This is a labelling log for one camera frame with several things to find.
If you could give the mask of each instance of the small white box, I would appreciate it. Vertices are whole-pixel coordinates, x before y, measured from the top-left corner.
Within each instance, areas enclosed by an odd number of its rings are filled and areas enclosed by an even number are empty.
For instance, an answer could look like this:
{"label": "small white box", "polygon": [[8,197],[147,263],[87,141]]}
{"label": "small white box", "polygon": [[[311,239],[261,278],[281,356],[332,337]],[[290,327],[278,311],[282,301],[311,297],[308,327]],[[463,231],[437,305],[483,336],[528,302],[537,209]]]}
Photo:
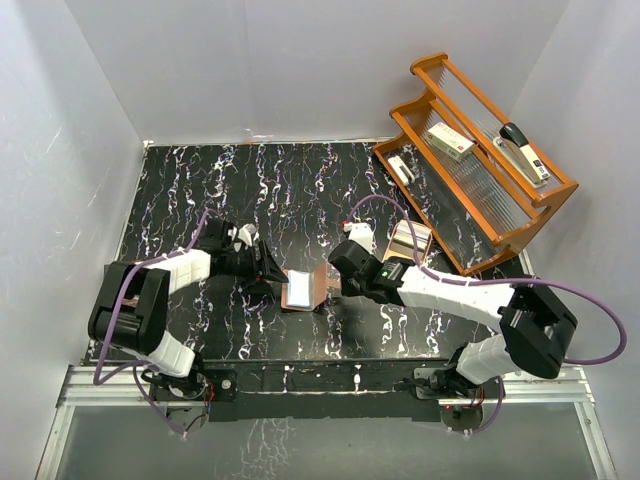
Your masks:
{"label": "small white box", "polygon": [[427,141],[457,161],[462,160],[473,147],[473,142],[442,122],[427,131]]}

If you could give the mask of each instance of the orange frame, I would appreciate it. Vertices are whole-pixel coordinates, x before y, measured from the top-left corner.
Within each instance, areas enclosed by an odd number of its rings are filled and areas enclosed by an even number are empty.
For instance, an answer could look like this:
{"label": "orange frame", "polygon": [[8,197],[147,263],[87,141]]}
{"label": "orange frame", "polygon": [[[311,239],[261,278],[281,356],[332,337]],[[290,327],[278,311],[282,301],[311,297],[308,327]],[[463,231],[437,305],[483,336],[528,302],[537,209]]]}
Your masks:
{"label": "orange frame", "polygon": [[[434,237],[442,247],[443,251],[447,254],[449,259],[453,262],[458,272],[462,275],[473,275],[488,268],[491,268],[499,263],[504,262],[514,256],[518,255],[524,247],[531,241],[531,239],[540,231],[540,229],[549,221],[549,219],[555,214],[555,212],[564,204],[564,202],[571,196],[571,194],[578,188],[578,183],[571,180],[567,175],[553,163],[533,142],[530,142],[531,147],[536,154],[544,162],[548,170],[550,170],[558,181],[561,183],[557,188],[538,193],[531,186],[531,184],[520,174],[520,172],[511,165],[511,163],[503,157],[500,151],[489,141],[486,136],[469,120],[469,118],[458,108],[458,106],[446,95],[446,93],[433,81],[429,76],[428,71],[438,67],[447,68],[467,89],[482,103],[487,110],[502,123],[509,122],[509,118],[496,107],[489,98],[484,95],[471,81],[462,73],[458,68],[449,61],[446,53],[439,53],[429,57],[424,57],[413,63],[411,66],[411,72],[420,77],[427,88],[425,92],[417,99],[397,105],[389,114],[398,123],[402,129],[402,133],[396,138],[377,144],[373,151],[386,168],[387,172],[391,175],[395,183],[398,185],[400,191],[408,199],[411,206],[416,213],[420,216],[421,220],[431,228]],[[466,193],[460,188],[456,181],[451,177],[444,166],[439,162],[436,156],[431,152],[429,147],[416,133],[414,128],[409,125],[404,117],[404,114],[408,112],[419,111],[423,118],[428,118],[430,110],[433,109],[449,126],[457,130],[461,134],[465,134],[464,130],[470,132],[480,143],[485,152],[488,152],[492,158],[494,158],[502,168],[496,168],[492,161],[483,153],[479,147],[474,147],[473,151],[476,157],[484,165],[484,167],[496,178],[496,180],[502,185],[505,191],[514,199],[514,201],[522,208],[529,216],[529,221],[515,229],[503,234],[498,234],[491,226],[489,221],[484,217],[482,212],[476,207],[476,205],[469,199]],[[446,245],[444,239],[438,234],[438,231],[431,225],[426,215],[422,212],[420,203],[411,195],[409,190],[402,185],[402,181],[397,177],[394,170],[390,167],[385,159],[384,154],[395,150],[402,145],[413,144],[415,145],[425,159],[431,164],[433,169],[438,173],[442,180],[446,183],[451,192],[456,195],[460,203],[469,212],[471,217],[475,220],[478,226],[484,231],[486,236],[491,240],[494,247],[503,247],[500,252],[494,255],[492,258],[485,260],[484,262],[473,265],[470,268],[465,268],[460,264],[458,259],[453,255],[451,249]],[[519,190],[511,183],[515,183],[519,187]]]}

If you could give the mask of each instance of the orange wooden rack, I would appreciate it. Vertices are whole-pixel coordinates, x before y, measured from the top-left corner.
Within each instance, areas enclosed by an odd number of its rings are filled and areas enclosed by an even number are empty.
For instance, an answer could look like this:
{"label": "orange wooden rack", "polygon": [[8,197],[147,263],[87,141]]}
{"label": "orange wooden rack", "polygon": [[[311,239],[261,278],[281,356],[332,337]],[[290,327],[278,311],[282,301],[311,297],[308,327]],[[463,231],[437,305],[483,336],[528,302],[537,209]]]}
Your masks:
{"label": "orange wooden rack", "polygon": [[[472,275],[519,254],[578,184],[531,142],[551,174],[545,187],[534,188],[493,143],[509,118],[445,53],[417,60],[411,66],[411,73],[424,81],[426,89],[417,99],[391,110],[390,115],[402,133],[377,144],[374,152],[425,225],[432,229],[457,270],[462,275]],[[476,143],[472,155],[457,162],[427,143],[427,130],[440,121]],[[411,186],[402,185],[387,158],[402,157],[407,146],[418,150],[420,160],[430,164],[450,190],[448,193],[457,198],[486,235],[491,245],[484,257],[476,255],[472,261],[463,258],[465,255],[461,252],[468,247],[456,244],[455,238],[439,232],[438,222],[423,211],[415,190],[412,193]]]}

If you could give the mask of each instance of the aluminum frame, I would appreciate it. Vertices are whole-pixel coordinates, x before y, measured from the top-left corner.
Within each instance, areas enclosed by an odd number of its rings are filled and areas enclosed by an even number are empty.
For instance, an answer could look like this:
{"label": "aluminum frame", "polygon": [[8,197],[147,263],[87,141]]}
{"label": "aluminum frame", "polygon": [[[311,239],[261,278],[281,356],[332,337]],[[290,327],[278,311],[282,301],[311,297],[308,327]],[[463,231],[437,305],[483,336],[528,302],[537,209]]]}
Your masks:
{"label": "aluminum frame", "polygon": [[[519,258],[524,273],[532,275],[533,269],[526,250],[519,255]],[[283,371],[285,367],[286,362],[283,362]],[[114,368],[116,367],[105,367],[103,371],[108,372]],[[93,366],[70,367],[62,387],[51,433],[36,474],[36,480],[55,480],[76,407],[148,406],[130,371],[118,373],[108,384],[100,387],[93,385],[94,372],[95,367]],[[573,403],[597,475],[596,478],[598,480],[617,480],[615,467],[595,413],[591,388],[582,367],[565,366],[561,369],[558,378],[554,380],[544,380],[526,373],[510,373],[504,377],[504,386],[506,393],[504,403]],[[148,393],[150,385],[143,383],[143,388]],[[354,391],[336,392],[335,394],[362,395],[366,393]],[[439,403],[440,405],[458,405],[467,404],[468,400],[443,399],[439,400]],[[485,403],[496,403],[496,400],[487,399]],[[200,408],[202,402],[171,401],[158,402],[158,405],[161,407]]]}

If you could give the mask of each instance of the white card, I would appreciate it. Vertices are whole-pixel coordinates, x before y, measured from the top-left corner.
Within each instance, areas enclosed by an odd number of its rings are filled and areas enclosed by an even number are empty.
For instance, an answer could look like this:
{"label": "white card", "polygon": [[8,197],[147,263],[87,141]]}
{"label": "white card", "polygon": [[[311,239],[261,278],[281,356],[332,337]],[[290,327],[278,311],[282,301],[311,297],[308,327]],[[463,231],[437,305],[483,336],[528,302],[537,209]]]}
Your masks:
{"label": "white card", "polygon": [[287,277],[287,306],[311,308],[311,274],[289,270]]}

